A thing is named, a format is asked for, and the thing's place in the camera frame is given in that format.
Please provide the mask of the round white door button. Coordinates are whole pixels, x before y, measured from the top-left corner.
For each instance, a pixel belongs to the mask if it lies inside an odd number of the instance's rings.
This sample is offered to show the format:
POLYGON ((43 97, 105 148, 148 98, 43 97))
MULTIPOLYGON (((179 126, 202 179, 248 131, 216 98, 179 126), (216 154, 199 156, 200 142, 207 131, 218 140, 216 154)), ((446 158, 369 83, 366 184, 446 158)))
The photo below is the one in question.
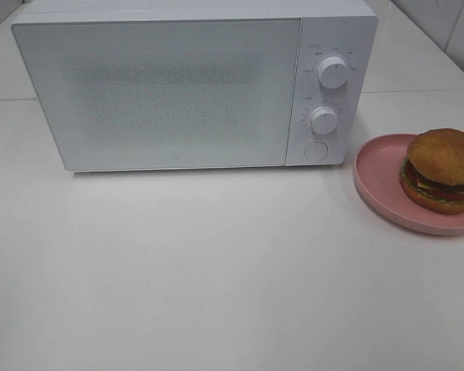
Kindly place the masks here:
POLYGON ((304 150, 305 158, 312 162, 321 162, 328 155, 328 146, 322 142, 309 143, 304 150))

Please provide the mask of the pink round plate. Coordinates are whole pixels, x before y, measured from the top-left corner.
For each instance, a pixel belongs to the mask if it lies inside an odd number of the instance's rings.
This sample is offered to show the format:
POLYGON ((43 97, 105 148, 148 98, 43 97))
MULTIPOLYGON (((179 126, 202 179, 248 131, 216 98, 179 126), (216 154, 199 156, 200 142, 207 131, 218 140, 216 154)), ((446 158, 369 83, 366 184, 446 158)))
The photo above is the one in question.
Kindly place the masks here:
POLYGON ((436 236, 464 234, 464 212, 436 213, 408 198, 401 187, 400 164, 415 138, 386 134, 365 143, 353 164, 353 179, 361 199, 381 216, 419 233, 436 236))

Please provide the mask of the burger with lettuce and cheese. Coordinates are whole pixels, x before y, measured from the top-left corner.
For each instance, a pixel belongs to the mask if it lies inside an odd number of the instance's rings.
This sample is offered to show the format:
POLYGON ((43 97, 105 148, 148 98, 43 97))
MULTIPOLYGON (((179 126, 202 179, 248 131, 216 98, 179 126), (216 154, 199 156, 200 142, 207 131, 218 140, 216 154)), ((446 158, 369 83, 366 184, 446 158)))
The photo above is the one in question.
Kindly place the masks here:
POLYGON ((399 175, 404 193, 418 205, 437 213, 463 213, 464 132, 441 128, 417 135, 399 175))

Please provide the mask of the white microwave door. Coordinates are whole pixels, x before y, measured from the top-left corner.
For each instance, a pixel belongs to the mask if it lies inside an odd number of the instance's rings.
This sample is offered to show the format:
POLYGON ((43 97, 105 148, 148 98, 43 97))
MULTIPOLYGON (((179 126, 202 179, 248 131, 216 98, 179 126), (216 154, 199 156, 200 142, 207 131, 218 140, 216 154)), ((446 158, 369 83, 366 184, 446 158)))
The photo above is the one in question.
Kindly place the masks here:
POLYGON ((66 169, 285 163, 301 22, 12 27, 66 169))

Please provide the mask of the white microwave oven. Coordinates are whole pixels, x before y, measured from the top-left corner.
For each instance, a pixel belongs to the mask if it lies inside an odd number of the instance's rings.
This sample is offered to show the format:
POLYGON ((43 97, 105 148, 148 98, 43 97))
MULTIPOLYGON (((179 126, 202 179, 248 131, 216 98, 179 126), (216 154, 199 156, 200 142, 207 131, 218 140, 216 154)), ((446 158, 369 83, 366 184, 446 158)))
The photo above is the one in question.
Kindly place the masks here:
POLYGON ((224 22, 251 20, 301 22, 295 68, 292 112, 285 163, 276 166, 337 165, 343 162, 378 19, 362 1, 34 1, 12 23, 71 24, 108 22, 224 22), (341 56, 348 81, 327 89, 318 65, 327 56, 341 56), (315 134, 309 115, 330 106, 338 114, 336 129, 315 134), (322 142, 328 155, 321 162, 305 158, 309 143, 322 142))

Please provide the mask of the lower white microwave knob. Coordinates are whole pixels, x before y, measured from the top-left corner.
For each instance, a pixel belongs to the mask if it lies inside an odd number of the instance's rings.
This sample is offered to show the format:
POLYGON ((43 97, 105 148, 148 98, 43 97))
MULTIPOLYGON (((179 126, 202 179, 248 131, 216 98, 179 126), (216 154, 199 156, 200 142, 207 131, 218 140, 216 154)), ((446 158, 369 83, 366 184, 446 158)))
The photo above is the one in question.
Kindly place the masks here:
POLYGON ((338 126, 339 118, 330 106, 316 108, 309 115, 312 132, 315 134, 329 134, 338 126))

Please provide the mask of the white microwave knob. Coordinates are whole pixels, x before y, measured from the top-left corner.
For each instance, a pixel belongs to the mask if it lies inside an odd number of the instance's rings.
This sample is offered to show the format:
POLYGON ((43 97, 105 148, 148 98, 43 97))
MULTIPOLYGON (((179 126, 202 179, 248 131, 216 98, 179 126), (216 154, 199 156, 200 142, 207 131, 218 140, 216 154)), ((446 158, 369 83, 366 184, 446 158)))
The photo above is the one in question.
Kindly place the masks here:
POLYGON ((327 89, 337 89, 349 78, 349 67, 341 56, 327 56, 318 65, 321 85, 327 89))
POLYGON ((312 132, 315 134, 329 134, 338 126, 339 118, 330 106, 316 108, 309 115, 312 132))

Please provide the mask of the upper white microwave knob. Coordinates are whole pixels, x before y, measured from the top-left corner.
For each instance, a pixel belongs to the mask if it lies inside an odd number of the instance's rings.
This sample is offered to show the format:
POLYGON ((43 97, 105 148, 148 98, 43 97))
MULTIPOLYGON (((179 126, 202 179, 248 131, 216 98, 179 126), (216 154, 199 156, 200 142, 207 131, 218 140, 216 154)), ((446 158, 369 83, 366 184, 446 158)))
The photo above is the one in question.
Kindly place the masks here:
POLYGON ((327 89, 337 89, 349 78, 349 67, 341 56, 327 56, 318 65, 321 85, 327 89))

